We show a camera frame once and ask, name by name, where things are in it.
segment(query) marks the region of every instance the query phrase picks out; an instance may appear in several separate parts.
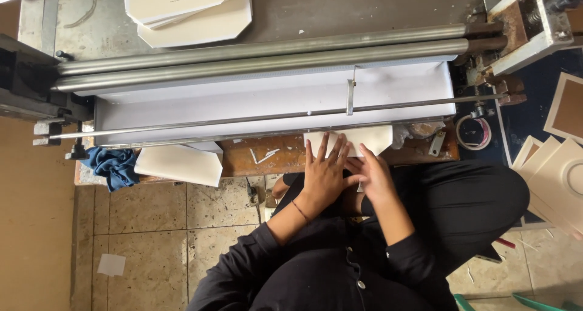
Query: black shirt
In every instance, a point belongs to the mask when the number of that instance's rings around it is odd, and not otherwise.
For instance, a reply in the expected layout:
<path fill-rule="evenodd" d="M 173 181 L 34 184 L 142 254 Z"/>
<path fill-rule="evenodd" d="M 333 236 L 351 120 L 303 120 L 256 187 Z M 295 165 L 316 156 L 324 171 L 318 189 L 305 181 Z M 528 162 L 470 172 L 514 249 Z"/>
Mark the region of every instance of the black shirt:
<path fill-rule="evenodd" d="M 386 246 L 375 226 L 319 219 L 279 246 L 262 224 L 207 271 L 187 311 L 457 311 L 417 234 Z"/>

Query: person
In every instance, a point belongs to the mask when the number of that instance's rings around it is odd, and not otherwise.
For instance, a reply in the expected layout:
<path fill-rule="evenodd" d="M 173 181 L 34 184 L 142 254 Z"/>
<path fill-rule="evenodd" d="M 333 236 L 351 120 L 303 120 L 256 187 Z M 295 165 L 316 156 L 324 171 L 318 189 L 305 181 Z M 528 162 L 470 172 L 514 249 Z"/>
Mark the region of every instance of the person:
<path fill-rule="evenodd" d="M 457 310 L 446 276 L 527 209 L 526 183 L 505 166 L 390 171 L 364 145 L 348 158 L 343 135 L 326 159 L 328 139 L 316 157 L 306 141 L 305 172 L 277 183 L 272 218 L 220 256 L 187 311 Z M 370 218 L 339 217 L 351 210 Z"/>

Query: black pants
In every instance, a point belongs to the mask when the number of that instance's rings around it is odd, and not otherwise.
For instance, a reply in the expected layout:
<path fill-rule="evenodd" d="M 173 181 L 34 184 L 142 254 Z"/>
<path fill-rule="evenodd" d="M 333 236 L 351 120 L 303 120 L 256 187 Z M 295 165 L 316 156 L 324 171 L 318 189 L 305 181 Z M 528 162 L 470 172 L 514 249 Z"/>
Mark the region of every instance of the black pants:
<path fill-rule="evenodd" d="M 518 173 L 503 165 L 459 161 L 401 166 L 390 172 L 415 230 L 432 248 L 437 264 L 446 274 L 509 230 L 529 203 L 527 184 Z M 304 174 L 286 174 L 284 182 L 290 188 L 275 212 L 298 196 L 304 187 Z M 341 202 L 342 196 L 322 216 L 339 216 Z M 371 217 L 361 226 L 374 232 L 373 239 L 383 244 L 378 219 L 368 198 L 364 198 L 361 209 L 363 215 Z"/>

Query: hand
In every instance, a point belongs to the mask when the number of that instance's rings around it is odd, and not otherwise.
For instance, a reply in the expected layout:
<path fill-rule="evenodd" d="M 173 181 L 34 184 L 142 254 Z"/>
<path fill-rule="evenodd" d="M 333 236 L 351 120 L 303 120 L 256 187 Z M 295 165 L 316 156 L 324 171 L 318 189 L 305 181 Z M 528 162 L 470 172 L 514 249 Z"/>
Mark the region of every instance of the hand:
<path fill-rule="evenodd" d="M 361 187 L 373 206 L 389 198 L 393 200 L 397 196 L 397 191 L 387 163 L 382 158 L 375 157 L 364 144 L 360 144 L 360 151 L 364 157 L 348 158 L 346 169 L 365 177 L 361 179 Z"/>
<path fill-rule="evenodd" d="M 310 219 L 316 218 L 326 207 L 330 206 L 345 188 L 357 184 L 359 179 L 365 179 L 362 174 L 342 178 L 342 170 L 346 164 L 351 143 L 346 143 L 346 136 L 341 134 L 327 159 L 329 133 L 324 139 L 315 159 L 312 154 L 310 140 L 305 142 L 305 180 L 304 189 L 296 199 L 303 205 L 298 205 Z"/>

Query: wooden table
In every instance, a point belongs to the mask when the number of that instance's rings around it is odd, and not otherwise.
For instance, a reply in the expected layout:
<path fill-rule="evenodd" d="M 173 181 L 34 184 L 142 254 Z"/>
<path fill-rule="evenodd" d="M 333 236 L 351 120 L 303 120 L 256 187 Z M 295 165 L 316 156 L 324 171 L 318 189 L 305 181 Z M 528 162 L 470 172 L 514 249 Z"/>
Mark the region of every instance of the wooden table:
<path fill-rule="evenodd" d="M 433 137 L 417 140 L 409 139 L 400 150 L 391 148 L 383 151 L 381 156 L 389 165 L 410 165 L 431 162 L 459 160 L 458 144 L 452 121 L 446 122 L 445 141 L 439 157 L 428 154 Z M 245 139 L 239 143 L 232 140 L 218 142 L 223 149 L 222 177 L 263 176 L 265 174 L 303 172 L 305 167 L 304 137 L 302 135 Z M 268 151 L 279 149 L 271 158 L 255 164 L 249 149 L 257 159 L 262 159 Z M 173 181 L 171 179 L 140 175 L 141 183 Z M 95 177 L 91 170 L 77 161 L 75 184 L 105 184 L 102 177 Z"/>

